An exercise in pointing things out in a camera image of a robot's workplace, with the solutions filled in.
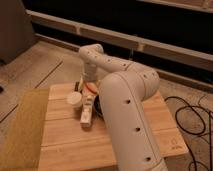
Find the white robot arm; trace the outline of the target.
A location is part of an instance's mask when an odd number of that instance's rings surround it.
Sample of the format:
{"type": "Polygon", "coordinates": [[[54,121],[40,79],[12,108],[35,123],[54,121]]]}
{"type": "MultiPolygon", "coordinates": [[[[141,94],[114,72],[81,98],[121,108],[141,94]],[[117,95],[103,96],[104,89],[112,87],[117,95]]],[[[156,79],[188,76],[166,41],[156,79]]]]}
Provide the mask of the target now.
{"type": "Polygon", "coordinates": [[[99,44],[82,46],[79,56],[85,81],[95,81],[99,68],[108,72],[100,81],[99,99],[119,171],[168,171],[142,106],[159,88],[157,72],[108,56],[99,44]]]}

